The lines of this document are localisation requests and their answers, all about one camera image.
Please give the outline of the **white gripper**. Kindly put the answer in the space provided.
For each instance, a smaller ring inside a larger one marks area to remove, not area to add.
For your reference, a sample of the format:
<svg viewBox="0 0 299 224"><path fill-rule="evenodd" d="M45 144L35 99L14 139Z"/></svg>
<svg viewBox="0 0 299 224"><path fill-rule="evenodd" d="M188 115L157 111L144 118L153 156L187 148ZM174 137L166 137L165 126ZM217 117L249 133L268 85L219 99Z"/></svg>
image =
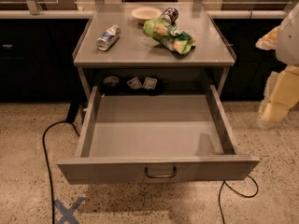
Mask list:
<svg viewBox="0 0 299 224"><path fill-rule="evenodd" d="M255 46L263 50L275 49L278 29L277 26L259 38ZM299 67L288 65L280 73L272 72L267 79L264 97L267 100L261 101L257 123L264 129L274 128L299 102Z"/></svg>

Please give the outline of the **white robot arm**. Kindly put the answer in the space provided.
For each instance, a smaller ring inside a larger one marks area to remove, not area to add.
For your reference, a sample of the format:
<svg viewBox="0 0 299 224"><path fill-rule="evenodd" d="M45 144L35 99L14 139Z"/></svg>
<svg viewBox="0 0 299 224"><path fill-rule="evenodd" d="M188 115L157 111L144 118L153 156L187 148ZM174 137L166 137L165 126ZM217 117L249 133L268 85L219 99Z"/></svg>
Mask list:
<svg viewBox="0 0 299 224"><path fill-rule="evenodd" d="M276 58L286 64L283 71L270 74L259 107L259 126L272 128L299 103L299 4L278 27L260 38L256 47L273 49Z"/></svg>

